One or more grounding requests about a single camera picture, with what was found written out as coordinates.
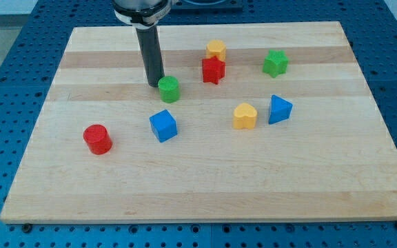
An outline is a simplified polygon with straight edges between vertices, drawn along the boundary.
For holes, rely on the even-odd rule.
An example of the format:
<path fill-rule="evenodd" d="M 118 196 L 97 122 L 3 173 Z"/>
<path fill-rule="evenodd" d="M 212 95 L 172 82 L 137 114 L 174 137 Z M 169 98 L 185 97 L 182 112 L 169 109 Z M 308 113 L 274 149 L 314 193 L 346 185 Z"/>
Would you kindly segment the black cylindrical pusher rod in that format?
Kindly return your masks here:
<path fill-rule="evenodd" d="M 137 29 L 136 33 L 148 85 L 158 87 L 159 80 L 165 76 L 158 30 L 153 25 L 148 29 Z"/>

